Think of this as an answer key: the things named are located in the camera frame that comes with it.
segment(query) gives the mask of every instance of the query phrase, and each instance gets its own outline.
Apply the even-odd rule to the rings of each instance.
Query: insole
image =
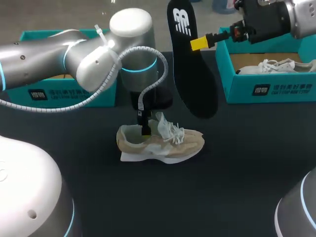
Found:
[[[198,38],[193,7],[189,0],[171,0],[167,17],[173,47],[174,82],[179,95],[194,116],[208,119],[217,112],[217,86],[201,52],[191,49],[190,41]]]

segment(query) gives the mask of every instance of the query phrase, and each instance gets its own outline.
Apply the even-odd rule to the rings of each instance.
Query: new balance logo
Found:
[[[175,22],[178,24],[176,25],[176,30],[178,32],[184,33],[188,36],[191,36],[191,30],[189,28],[189,17],[185,10],[179,10],[177,8],[173,9],[173,16]]]

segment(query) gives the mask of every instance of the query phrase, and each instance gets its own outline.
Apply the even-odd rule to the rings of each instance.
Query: shoe box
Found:
[[[81,30],[88,37],[97,37],[94,29]],[[57,34],[61,30],[54,31],[25,31],[20,40],[44,39]],[[116,97],[116,81],[113,85],[101,93],[86,107],[114,107]],[[34,84],[6,90],[0,93],[0,98],[14,104],[36,108],[61,108],[77,104],[91,93],[82,89],[71,75],[59,75],[45,79]]]
[[[220,33],[229,28],[221,28]],[[316,35],[295,39],[290,34],[260,43],[217,43],[216,61],[229,104],[316,101],[316,73],[238,75],[245,66],[257,66],[264,59],[290,58],[309,63],[316,59]]]

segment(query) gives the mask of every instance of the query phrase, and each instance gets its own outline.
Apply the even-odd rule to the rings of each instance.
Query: beige sneaker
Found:
[[[156,113],[150,120],[150,138],[142,136],[139,125],[123,125],[117,133],[118,148],[122,151],[121,161],[143,161],[158,159],[175,164],[195,156],[204,146],[202,133],[179,128],[168,122],[163,113]]]

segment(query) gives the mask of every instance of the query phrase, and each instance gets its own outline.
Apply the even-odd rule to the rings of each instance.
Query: sneaker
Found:
[[[277,62],[265,59],[258,66],[246,66],[239,69],[236,74],[277,74],[277,73],[312,73],[316,72],[316,60],[310,63],[297,63],[291,59]]]
[[[152,135],[142,136],[140,125],[123,125],[117,133],[121,161],[158,159],[167,164],[185,161],[200,152],[204,146],[202,133],[179,128],[168,122],[163,113],[156,113],[158,121],[151,119]]]

